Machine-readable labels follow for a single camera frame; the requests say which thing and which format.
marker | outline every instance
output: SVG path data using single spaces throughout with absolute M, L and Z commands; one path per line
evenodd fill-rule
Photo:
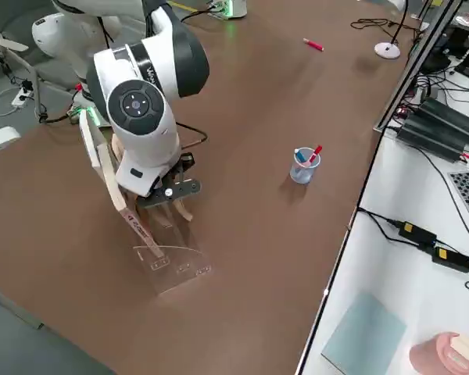
M 323 47 L 323 45 L 319 45 L 318 43 L 315 43 L 314 41 L 310 41 L 309 39 L 303 39 L 304 40 L 304 43 L 306 43 L 307 45 L 310 45 L 311 47 L 317 49 L 318 51 L 324 51 L 325 48 Z
M 321 146 L 316 147 L 316 150 L 314 150 L 313 154 L 312 154 L 311 157 L 310 157 L 310 163 L 312 163 L 312 162 L 315 160 L 315 158 L 316 158 L 316 157 L 318 156 L 318 154 L 321 152 L 321 149 L 322 149 L 322 148 L 323 148 L 323 147 L 321 147 Z
M 297 148 L 295 149 L 294 153 L 295 153 L 295 157 L 297 158 L 297 160 L 299 160 L 301 163 L 304 163 L 306 161 L 306 158 L 304 157 L 304 155 Z

white table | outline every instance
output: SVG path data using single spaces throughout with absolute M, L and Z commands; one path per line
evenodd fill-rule
M 469 79 L 461 74 L 447 77 L 469 88 Z M 469 93 L 453 91 L 452 95 L 469 100 Z M 469 116 L 469 104 L 450 98 L 449 104 Z M 415 223 L 469 255 L 469 235 L 441 177 L 419 151 L 396 141 L 394 135 L 387 130 L 381 140 L 360 207 Z M 469 169 L 469 163 L 452 164 L 429 156 L 445 175 Z M 469 214 L 449 184 L 469 226 Z M 397 238 L 397 229 L 383 220 L 380 223 L 387 235 Z M 310 336 L 309 355 L 303 357 L 301 373 L 340 374 L 321 352 L 357 294 L 367 291 L 406 324 L 388 374 L 415 374 L 408 357 L 413 345 L 448 330 L 469 336 L 469 290 L 464 287 L 468 280 L 469 273 L 439 266 L 416 248 L 387 241 L 368 215 L 357 213 L 335 280 L 330 291 L 324 292 L 329 294 L 328 300 L 320 307 L 324 310 L 317 321 L 316 334 Z

pink container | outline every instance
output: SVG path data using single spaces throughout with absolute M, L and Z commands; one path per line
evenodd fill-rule
M 413 346 L 410 361 L 422 375 L 469 375 L 469 339 L 454 332 L 437 334 Z

white robot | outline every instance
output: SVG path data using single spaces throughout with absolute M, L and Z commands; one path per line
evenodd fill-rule
M 82 95 L 124 147 L 116 181 L 147 197 L 184 161 L 167 100 L 202 90 L 209 76 L 206 54 L 165 0 L 53 2 L 60 13 L 37 21 L 34 39 L 49 55 L 71 62 L 83 83 Z M 115 16 L 123 15 L 144 20 L 146 38 L 102 50 L 120 29 Z M 188 158 L 183 164 L 191 166 Z

electrical outlet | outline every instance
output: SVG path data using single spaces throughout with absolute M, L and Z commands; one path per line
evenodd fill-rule
M 21 100 L 21 96 L 26 98 L 31 98 L 33 96 L 33 91 L 25 91 L 24 88 L 20 88 L 19 92 L 17 93 L 16 97 L 13 100 L 13 107 L 16 108 L 23 108 L 26 105 L 28 99 Z

